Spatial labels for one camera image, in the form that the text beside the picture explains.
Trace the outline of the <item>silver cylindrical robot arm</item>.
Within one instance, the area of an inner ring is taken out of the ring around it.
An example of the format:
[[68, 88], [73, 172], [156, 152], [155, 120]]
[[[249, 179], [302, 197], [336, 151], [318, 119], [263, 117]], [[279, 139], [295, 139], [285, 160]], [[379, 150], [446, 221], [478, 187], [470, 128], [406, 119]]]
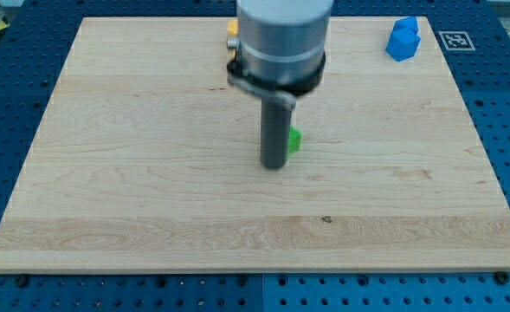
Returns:
[[326, 64], [333, 0], [238, 0], [229, 83], [263, 99], [312, 92]]

